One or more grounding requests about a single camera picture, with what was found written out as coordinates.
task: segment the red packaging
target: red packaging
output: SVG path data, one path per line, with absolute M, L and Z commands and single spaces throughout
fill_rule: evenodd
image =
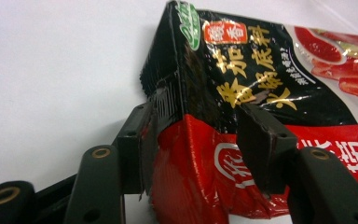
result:
M 358 36 L 170 2 L 141 81 L 159 113 L 152 203 L 160 223 L 288 213 L 285 195 L 258 190 L 235 144 L 235 107 L 244 103 L 270 112 L 298 148 L 335 153 L 358 180 Z

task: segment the food package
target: food package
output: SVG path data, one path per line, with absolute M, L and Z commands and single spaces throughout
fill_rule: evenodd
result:
M 335 153 L 358 180 L 358 36 L 170 2 L 141 74 L 158 110 L 152 204 L 160 223 L 288 214 L 263 195 L 236 145 L 236 106 L 256 104 L 298 149 Z

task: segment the white surface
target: white surface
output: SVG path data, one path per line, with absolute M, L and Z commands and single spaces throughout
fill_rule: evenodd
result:
M 192 3 L 358 34 L 358 0 Z M 73 175 L 84 151 L 113 141 L 145 101 L 139 73 L 164 7 L 164 0 L 0 1 L 0 183 L 22 179 L 41 190 Z M 130 199 L 128 223 L 147 223 Z

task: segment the white background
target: white background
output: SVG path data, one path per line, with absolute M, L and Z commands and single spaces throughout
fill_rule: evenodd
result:
M 75 174 L 84 151 L 113 141 L 145 101 L 139 74 L 165 3 L 0 1 L 0 183 L 26 180 L 41 190 Z M 358 0 L 192 3 L 358 34 Z M 151 223 L 147 200 L 137 198 L 127 198 L 128 223 Z

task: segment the green logo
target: green logo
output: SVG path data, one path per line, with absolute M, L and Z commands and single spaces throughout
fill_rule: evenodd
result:
M 177 2 L 175 7 L 180 19 L 180 31 L 186 37 L 193 50 L 200 46 L 200 17 L 197 10 L 189 3 Z

